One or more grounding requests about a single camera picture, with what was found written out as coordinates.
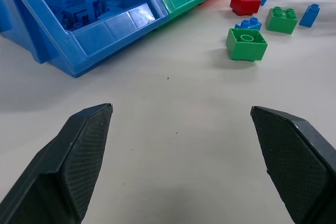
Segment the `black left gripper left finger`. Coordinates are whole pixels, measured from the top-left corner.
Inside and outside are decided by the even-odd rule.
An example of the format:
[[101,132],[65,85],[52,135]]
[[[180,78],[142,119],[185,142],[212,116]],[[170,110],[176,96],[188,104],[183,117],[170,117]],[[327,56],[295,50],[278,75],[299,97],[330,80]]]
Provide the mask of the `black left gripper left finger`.
[[83,109],[66,121],[1,201],[1,223],[82,223],[105,152],[113,106]]

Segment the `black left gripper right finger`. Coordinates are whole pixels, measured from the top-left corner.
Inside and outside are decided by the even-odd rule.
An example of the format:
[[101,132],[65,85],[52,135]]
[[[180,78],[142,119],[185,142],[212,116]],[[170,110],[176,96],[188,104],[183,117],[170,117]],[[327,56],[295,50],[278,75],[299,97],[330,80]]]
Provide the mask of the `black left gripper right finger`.
[[294,223],[335,223],[335,148],[305,119],[250,112],[270,176]]

